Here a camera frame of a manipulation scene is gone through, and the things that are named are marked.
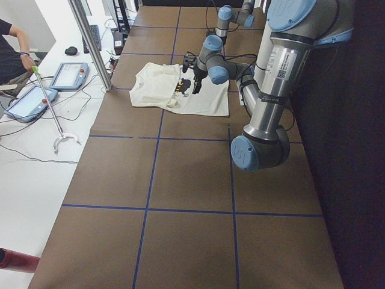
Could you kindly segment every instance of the white table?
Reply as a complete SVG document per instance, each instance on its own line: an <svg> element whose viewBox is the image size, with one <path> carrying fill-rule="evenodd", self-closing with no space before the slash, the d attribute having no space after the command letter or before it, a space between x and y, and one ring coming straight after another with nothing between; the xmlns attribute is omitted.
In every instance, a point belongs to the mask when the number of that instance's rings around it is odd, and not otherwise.
<svg viewBox="0 0 385 289"><path fill-rule="evenodd" d="M113 52L112 34L105 31L105 21L108 19L88 18L90 24L98 24L102 37L101 55L106 63ZM59 39L48 55L39 65L39 72L44 76L53 76L62 62L87 62L90 72L86 82L97 74L90 54L84 54L82 39L79 31L73 32L71 39ZM64 50L69 46L78 48L77 56L67 56ZM51 79L44 81L49 85ZM81 142L68 140L59 144L59 153L54 154L53 143L59 132L53 119L39 119L30 127L13 135L5 136L0 144L15 149L23 154L41 160L75 161L77 162L87 142L90 128L99 111L105 93L99 76L84 89L91 95L86 108L76 121L59 118L65 132L75 133ZM60 102L73 92L59 92ZM89 96L79 92L74 97L54 106L57 116L74 119ZM47 110L43 117L51 117ZM3 116L0 122L10 120ZM0 135L17 131L26 124L17 121L0 123ZM0 247L40 256L43 252L54 221L71 182L76 164L42 163L31 161L0 147ZM33 274L0 270L0 289L26 289Z"/></svg>

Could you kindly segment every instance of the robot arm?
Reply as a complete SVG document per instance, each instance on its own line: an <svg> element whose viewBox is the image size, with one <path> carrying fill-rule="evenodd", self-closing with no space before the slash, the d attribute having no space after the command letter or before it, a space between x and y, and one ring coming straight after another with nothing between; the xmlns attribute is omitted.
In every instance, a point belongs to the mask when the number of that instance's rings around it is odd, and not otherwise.
<svg viewBox="0 0 385 289"><path fill-rule="evenodd" d="M208 35L194 63L194 92L207 75L214 84L236 80L251 121L232 141L234 163L244 170L278 166L290 151L286 131L279 126L290 93L311 49L347 42L353 32L353 0L272 0L259 49L255 73L247 64L224 60L229 21L251 26L253 17L245 0L237 16L228 5L218 14L215 35Z"/></svg>

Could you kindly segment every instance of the white cloth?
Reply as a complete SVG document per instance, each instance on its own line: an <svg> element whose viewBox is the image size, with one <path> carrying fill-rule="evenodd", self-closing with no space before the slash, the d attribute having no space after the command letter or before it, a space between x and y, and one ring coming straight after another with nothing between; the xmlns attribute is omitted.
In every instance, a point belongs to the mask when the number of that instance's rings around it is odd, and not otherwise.
<svg viewBox="0 0 385 289"><path fill-rule="evenodd" d="M136 75L130 91L135 107L160 107L173 113L228 116L229 82L215 85L206 77L198 94L193 94L194 72L182 73L182 66L147 63Z"/></svg>

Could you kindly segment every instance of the metal pole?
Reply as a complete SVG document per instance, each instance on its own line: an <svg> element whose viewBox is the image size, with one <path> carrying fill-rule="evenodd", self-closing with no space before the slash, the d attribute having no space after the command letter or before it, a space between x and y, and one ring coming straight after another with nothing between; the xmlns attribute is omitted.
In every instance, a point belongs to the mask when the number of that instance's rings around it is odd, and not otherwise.
<svg viewBox="0 0 385 289"><path fill-rule="evenodd" d="M90 24L88 23L87 16L85 15L84 8L79 0L68 0L71 6L72 13L78 23L79 30L84 38L84 42L87 44L87 48L90 51L93 63L96 66L96 70L102 79L103 85L106 88L106 92L112 88L111 80L104 66L102 56L100 55L99 48L96 45L95 39L91 33Z"/></svg>

